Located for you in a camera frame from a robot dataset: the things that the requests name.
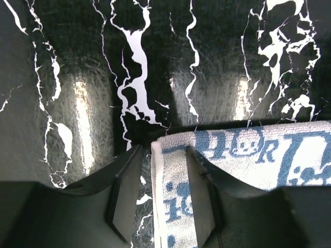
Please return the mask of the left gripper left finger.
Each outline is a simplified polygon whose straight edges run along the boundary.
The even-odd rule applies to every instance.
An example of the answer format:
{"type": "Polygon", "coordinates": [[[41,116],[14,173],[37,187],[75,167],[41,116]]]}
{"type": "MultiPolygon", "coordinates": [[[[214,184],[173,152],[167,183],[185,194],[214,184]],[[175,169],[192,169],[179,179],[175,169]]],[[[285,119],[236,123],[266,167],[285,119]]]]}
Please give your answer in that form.
{"type": "Polygon", "coordinates": [[[128,247],[142,158],[133,146],[64,189],[1,182],[1,247],[128,247]]]}

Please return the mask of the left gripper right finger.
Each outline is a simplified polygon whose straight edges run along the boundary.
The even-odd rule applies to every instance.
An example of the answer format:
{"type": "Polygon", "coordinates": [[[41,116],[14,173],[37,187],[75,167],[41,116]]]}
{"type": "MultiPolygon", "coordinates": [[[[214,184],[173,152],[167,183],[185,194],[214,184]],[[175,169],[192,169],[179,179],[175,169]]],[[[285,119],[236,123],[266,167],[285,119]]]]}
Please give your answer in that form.
{"type": "Polygon", "coordinates": [[[186,150],[198,247],[330,247],[330,187],[264,191],[186,150]]]}

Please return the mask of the blue white patterned towel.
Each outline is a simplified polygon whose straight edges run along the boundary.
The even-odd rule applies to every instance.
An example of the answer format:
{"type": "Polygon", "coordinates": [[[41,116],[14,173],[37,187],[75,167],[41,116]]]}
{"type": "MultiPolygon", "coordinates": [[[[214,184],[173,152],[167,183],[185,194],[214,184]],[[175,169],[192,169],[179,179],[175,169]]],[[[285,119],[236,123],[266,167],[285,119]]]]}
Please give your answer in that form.
{"type": "Polygon", "coordinates": [[[330,122],[183,132],[151,144],[155,247],[197,247],[186,148],[262,190],[330,185],[330,122]]]}

